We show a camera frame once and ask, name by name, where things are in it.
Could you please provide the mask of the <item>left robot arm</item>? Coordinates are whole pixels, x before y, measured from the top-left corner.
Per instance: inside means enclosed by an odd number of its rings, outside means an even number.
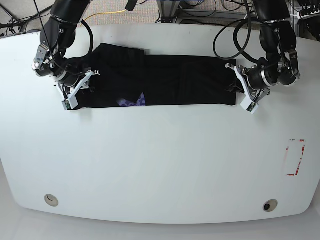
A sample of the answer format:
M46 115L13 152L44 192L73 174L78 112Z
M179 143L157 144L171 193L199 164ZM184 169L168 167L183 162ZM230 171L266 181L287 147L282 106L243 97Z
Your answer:
M212 44L214 55L223 61L230 61L243 56L254 66L247 68L241 65L231 69L239 74L240 90L245 94L249 104L257 106L258 102L270 94L277 84L291 86L301 74L297 47L297 37L290 24L290 13L284 0L251 0L243 1L246 18L236 20L233 31L233 43L237 53L223 57L217 53L215 39ZM259 41L265 51L265 57L253 58L246 52L249 45L252 24L260 25Z

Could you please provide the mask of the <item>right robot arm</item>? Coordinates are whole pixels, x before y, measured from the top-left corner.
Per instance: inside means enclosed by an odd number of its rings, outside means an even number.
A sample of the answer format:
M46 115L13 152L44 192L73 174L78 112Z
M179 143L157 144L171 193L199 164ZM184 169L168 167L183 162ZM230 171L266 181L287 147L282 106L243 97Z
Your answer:
M56 0L48 22L41 24L40 45L32 69L39 77L53 77L64 98L87 71L99 70L93 58L94 35L84 20L90 4L90 0ZM88 52L82 57L66 58L67 49L75 42L78 24L83 24L89 34Z

